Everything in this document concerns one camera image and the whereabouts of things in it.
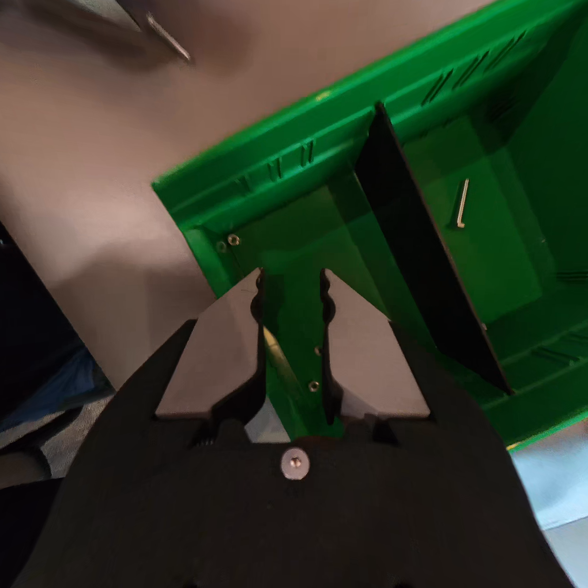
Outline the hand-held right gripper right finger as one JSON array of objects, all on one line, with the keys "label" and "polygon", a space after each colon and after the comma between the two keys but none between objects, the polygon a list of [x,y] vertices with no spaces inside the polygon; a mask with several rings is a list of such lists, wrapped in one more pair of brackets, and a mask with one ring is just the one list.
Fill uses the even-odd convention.
[{"label": "hand-held right gripper right finger", "polygon": [[327,422],[429,417],[430,408],[389,318],[330,269],[321,270],[319,281]]}]

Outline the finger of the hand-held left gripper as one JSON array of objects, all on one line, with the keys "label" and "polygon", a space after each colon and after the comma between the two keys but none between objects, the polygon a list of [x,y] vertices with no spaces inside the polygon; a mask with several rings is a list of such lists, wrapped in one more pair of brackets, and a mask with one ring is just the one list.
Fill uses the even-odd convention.
[{"label": "finger of the hand-held left gripper", "polygon": [[140,25],[118,1],[46,1],[46,11],[86,30],[142,33]]}]

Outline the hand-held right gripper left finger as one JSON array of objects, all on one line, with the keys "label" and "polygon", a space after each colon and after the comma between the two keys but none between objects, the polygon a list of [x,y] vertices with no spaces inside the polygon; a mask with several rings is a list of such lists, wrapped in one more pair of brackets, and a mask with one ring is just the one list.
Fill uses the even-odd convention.
[{"label": "hand-held right gripper left finger", "polygon": [[264,278],[254,269],[200,314],[157,418],[247,423],[259,412],[266,398]]}]

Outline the green plastic bin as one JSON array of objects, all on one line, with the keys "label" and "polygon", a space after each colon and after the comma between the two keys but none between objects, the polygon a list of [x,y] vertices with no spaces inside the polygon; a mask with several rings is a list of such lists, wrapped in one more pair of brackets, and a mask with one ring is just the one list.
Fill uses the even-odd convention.
[{"label": "green plastic bin", "polygon": [[[377,102],[514,395],[436,348],[394,261],[355,175]],[[507,446],[587,416],[587,1],[490,4],[152,187],[217,297],[265,270],[268,396],[290,438],[342,433],[308,389],[322,269],[433,352]]]}]

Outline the black bin divider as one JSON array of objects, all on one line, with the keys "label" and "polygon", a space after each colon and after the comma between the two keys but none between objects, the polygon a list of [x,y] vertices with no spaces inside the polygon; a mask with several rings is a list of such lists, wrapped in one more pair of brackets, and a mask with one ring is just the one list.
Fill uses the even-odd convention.
[{"label": "black bin divider", "polygon": [[436,348],[514,395],[383,102],[375,104],[355,175]]}]

